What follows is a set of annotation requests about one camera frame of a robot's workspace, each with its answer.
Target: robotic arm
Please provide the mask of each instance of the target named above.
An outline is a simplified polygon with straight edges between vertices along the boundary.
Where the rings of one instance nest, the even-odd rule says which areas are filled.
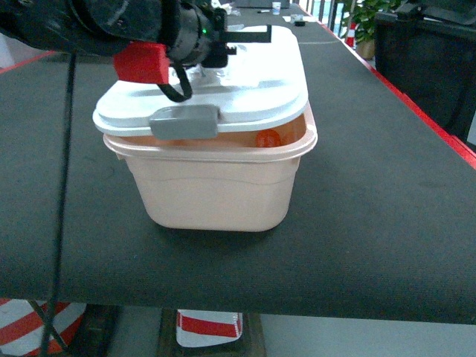
[[[121,67],[144,62],[147,52],[145,63],[163,74],[169,65],[225,67],[236,53],[227,42],[271,41],[270,26],[265,33],[227,32],[226,12],[210,0],[0,0],[0,32],[43,50],[118,56]],[[152,78],[168,84],[165,75]]]

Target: white lid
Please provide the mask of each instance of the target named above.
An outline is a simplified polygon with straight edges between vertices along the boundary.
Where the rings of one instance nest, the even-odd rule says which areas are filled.
[[[243,31],[266,31],[266,26]],[[96,127],[116,136],[152,135],[149,121],[163,108],[212,105],[218,132],[268,129],[300,115],[308,100],[298,41],[288,28],[272,27],[271,43],[235,44],[226,68],[187,72],[193,96],[174,103],[157,85],[117,81],[97,102]],[[170,84],[178,83],[175,76]]]

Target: orange ball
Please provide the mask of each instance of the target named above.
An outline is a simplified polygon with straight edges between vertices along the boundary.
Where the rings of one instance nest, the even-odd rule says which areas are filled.
[[[256,135],[256,147],[280,147],[281,137],[276,130],[261,130]]]

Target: red table edge trim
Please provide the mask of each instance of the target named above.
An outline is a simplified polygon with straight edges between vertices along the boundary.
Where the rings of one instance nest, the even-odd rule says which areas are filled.
[[[41,58],[43,57],[47,57],[47,56],[50,56],[51,54],[53,54],[54,51],[48,51],[48,52],[45,52],[43,54],[39,54],[38,56],[35,56],[35,57],[31,57],[29,59],[26,59],[24,61],[21,61],[21,62],[18,62],[16,63],[15,65],[11,65],[9,67],[6,67],[6,68],[0,68],[0,74],[3,74],[5,72],[9,72],[9,71],[12,71],[13,69],[16,69],[18,67],[22,67],[24,65],[28,65],[32,62],[35,62],[37,60],[40,60]]]
[[[304,10],[300,5],[299,8],[309,16],[312,14]],[[322,22],[317,21],[317,23],[324,27],[324,30],[331,33],[336,39],[338,37],[333,33],[326,25]],[[351,47],[342,42],[344,46],[350,51],[354,57],[360,61],[369,71],[373,73],[392,93],[394,93],[415,115],[420,118],[423,123],[430,127],[443,141],[445,141],[464,161],[466,161],[473,169],[476,170],[476,153],[473,152],[469,147],[464,144],[458,137],[450,135],[445,130],[443,130],[438,124],[436,124],[423,110],[421,110],[418,105],[412,101],[406,94],[403,94],[397,87],[390,83],[387,78],[382,76],[374,67],[368,64],[365,59],[362,59]]]

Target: green leaves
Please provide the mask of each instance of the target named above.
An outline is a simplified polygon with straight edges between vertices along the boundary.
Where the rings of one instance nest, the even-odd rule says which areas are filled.
[[[356,27],[356,41],[371,41],[375,33],[375,15],[379,11],[390,12],[400,6],[402,0],[358,0],[353,12]],[[352,0],[344,1],[344,11],[350,11]],[[342,25],[348,27],[349,16],[342,19]]]

